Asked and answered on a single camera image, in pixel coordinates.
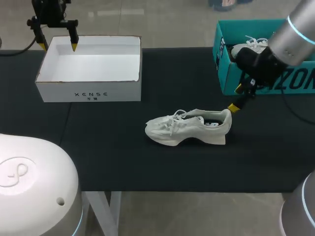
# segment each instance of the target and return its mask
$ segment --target tiled floor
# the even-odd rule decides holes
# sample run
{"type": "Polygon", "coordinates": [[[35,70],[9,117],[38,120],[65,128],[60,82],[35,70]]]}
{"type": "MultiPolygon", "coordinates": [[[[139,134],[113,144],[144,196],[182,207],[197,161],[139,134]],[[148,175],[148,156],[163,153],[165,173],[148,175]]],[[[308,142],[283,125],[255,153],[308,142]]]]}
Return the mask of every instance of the tiled floor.
{"type": "MultiPolygon", "coordinates": [[[[285,17],[299,1],[254,0],[219,13],[207,0],[73,0],[66,13],[79,20],[79,34],[141,35],[145,48],[204,47],[213,44],[219,19],[285,17]]],[[[30,0],[1,0],[2,49],[32,41],[26,21],[33,14],[30,0]]],[[[68,35],[43,31],[48,42],[68,35]]],[[[281,194],[124,192],[120,236],[279,236],[282,202],[281,194]]]]}
{"type": "MultiPolygon", "coordinates": [[[[66,18],[79,20],[79,34],[141,35],[145,48],[203,47],[213,44],[220,19],[285,17],[299,1],[254,0],[220,13],[208,7],[208,0],[73,0],[66,18]]],[[[33,14],[31,1],[1,1],[3,49],[22,49],[32,41],[26,21],[33,14]]],[[[53,35],[68,35],[66,29],[43,31],[48,42],[53,35]]]]}

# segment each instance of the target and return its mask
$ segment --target shoe sole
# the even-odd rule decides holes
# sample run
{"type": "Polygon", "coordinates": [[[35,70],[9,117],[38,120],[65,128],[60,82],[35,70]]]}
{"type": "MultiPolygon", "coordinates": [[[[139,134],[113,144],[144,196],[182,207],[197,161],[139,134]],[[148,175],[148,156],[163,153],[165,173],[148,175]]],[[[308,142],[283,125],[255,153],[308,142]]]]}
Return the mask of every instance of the shoe sole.
{"type": "MultiPolygon", "coordinates": [[[[182,141],[185,140],[185,139],[182,139],[182,140],[161,140],[161,139],[154,139],[154,138],[150,137],[149,135],[148,135],[148,137],[159,144],[172,146],[172,147],[177,146],[178,144],[180,144],[182,141]]],[[[199,139],[199,140],[201,140],[207,144],[225,145],[225,136],[224,135],[223,136],[205,137],[205,138],[197,138],[197,137],[191,137],[191,138],[199,139]]]]}

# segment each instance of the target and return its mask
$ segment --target white cardboard box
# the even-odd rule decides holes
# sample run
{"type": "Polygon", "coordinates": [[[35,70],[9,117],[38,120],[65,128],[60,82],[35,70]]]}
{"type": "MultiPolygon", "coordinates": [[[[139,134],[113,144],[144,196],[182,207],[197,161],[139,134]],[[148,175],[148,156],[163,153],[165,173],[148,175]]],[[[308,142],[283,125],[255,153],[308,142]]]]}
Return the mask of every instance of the white cardboard box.
{"type": "Polygon", "coordinates": [[[35,81],[44,102],[141,100],[141,38],[53,37],[35,81]]]}

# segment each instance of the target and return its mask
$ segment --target table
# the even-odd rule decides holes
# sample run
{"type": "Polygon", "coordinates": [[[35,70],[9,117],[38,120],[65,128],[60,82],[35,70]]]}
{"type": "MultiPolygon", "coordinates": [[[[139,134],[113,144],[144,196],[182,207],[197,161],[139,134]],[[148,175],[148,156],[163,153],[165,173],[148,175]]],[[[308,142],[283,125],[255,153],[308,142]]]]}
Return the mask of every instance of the table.
{"type": "MultiPolygon", "coordinates": [[[[315,127],[280,95],[260,95],[233,117],[225,146],[198,141],[166,147],[145,122],[178,109],[222,110],[212,48],[144,49],[141,102],[43,103],[34,84],[42,51],[0,57],[0,132],[60,145],[83,191],[290,192],[315,168],[315,127]]],[[[314,95],[290,95],[313,118],[314,95]]]]}

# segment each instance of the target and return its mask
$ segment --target cardboard box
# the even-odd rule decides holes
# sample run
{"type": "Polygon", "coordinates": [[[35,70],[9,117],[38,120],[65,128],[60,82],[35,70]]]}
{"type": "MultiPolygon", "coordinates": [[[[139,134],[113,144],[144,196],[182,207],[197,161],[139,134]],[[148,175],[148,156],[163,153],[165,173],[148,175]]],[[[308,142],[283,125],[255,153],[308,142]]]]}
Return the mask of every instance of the cardboard box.
{"type": "MultiPolygon", "coordinates": [[[[253,38],[270,38],[282,25],[285,19],[275,20],[226,20],[219,21],[213,57],[218,71],[221,90],[224,95],[236,95],[234,92],[240,81],[248,77],[241,71],[236,63],[231,62],[228,48],[230,46],[246,43],[245,35],[253,38]]],[[[315,93],[315,56],[312,55],[300,66],[288,67],[283,73],[283,89],[285,93],[315,93]]],[[[280,94],[280,78],[271,90],[264,88],[257,94],[280,94]]]]}
{"type": "Polygon", "coordinates": [[[35,81],[44,102],[141,100],[141,39],[136,36],[53,37],[35,81]]]}

